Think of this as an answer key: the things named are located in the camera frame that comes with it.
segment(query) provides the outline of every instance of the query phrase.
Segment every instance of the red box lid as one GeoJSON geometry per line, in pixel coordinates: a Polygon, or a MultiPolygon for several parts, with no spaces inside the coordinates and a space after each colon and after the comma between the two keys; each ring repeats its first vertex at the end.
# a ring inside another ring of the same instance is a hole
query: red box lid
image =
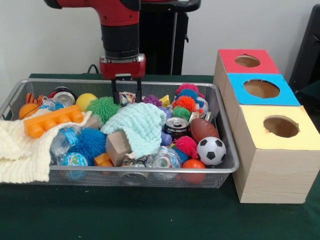
{"type": "Polygon", "coordinates": [[[219,49],[218,52],[228,74],[280,73],[276,64],[266,50],[219,49]]]}

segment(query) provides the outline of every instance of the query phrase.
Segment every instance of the brown football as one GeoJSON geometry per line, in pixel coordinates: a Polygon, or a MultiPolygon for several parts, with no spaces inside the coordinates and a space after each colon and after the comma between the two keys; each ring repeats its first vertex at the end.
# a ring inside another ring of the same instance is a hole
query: brown football
{"type": "Polygon", "coordinates": [[[202,118],[195,118],[192,120],[190,124],[190,133],[196,143],[199,143],[206,137],[219,138],[219,133],[216,127],[202,118]]]}

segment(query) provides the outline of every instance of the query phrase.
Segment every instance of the yellow box lid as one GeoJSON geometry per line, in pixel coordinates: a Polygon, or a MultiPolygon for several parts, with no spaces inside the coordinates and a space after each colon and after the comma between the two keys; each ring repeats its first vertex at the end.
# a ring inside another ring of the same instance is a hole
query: yellow box lid
{"type": "Polygon", "coordinates": [[[303,106],[240,107],[256,148],[320,150],[320,134],[303,106]]]}

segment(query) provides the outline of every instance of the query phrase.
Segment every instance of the orange spiky ball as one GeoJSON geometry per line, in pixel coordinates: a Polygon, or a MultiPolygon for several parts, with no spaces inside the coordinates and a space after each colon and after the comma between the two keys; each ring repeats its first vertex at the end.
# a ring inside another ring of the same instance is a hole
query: orange spiky ball
{"type": "Polygon", "coordinates": [[[185,109],[188,109],[190,112],[197,112],[199,111],[201,113],[202,109],[196,110],[196,102],[195,100],[190,96],[181,96],[179,97],[173,104],[173,108],[175,107],[182,107],[185,109]]]}

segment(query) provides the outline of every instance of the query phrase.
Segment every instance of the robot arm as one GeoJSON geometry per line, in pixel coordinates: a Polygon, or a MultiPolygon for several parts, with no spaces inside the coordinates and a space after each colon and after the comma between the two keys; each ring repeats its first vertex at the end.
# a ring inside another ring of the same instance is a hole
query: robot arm
{"type": "Polygon", "coordinates": [[[119,103],[116,79],[137,80],[137,101],[141,100],[141,78],[146,58],[139,53],[139,13],[141,0],[44,0],[49,7],[87,8],[99,15],[105,56],[100,58],[103,77],[112,80],[115,103],[119,103]]]}

